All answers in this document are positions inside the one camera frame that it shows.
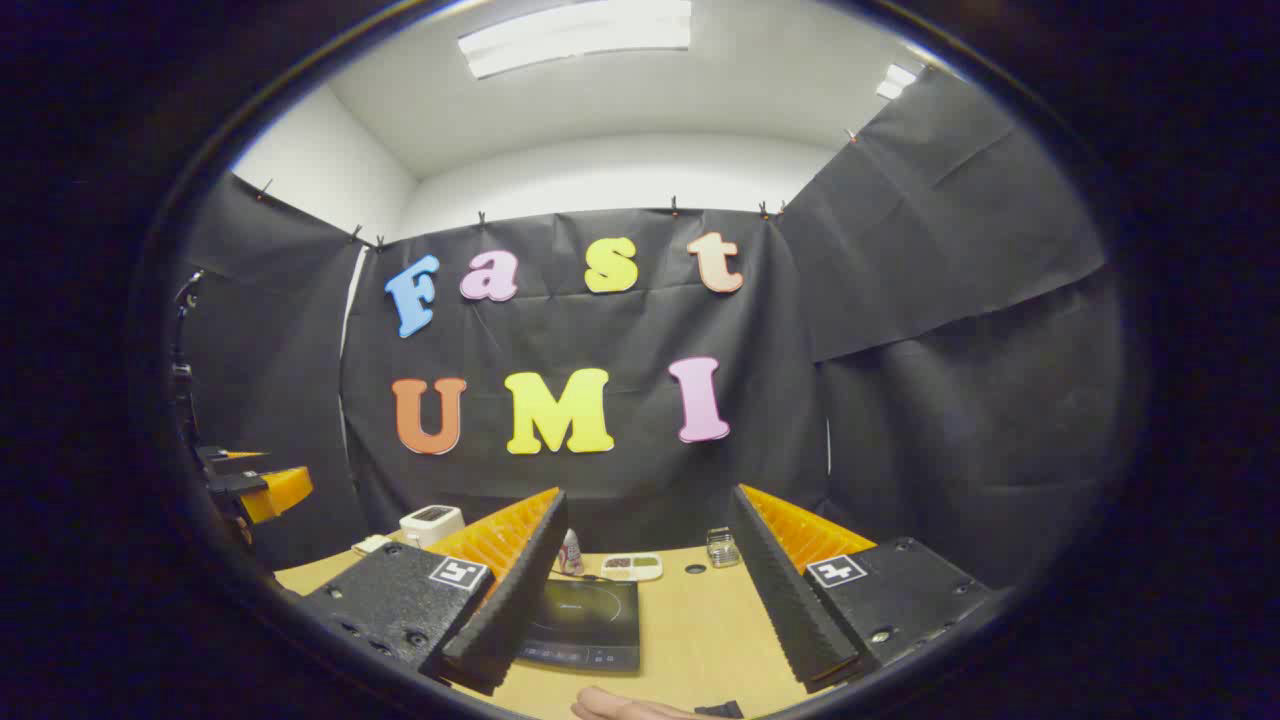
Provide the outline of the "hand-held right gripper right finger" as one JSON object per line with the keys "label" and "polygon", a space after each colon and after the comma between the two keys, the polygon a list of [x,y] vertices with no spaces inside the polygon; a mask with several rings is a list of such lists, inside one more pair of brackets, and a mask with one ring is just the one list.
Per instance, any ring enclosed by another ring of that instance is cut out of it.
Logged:
{"label": "hand-held right gripper right finger", "polygon": [[733,489],[730,532],[795,678],[810,693],[896,664],[993,592],[911,537],[884,543],[762,489]]}

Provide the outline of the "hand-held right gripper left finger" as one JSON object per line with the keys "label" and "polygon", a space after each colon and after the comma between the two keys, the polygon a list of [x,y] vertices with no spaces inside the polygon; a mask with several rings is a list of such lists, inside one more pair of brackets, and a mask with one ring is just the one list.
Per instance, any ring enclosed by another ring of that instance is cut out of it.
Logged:
{"label": "hand-held right gripper left finger", "polygon": [[361,652],[483,694],[520,651],[568,529],[553,487],[421,550],[389,541],[301,609]]}

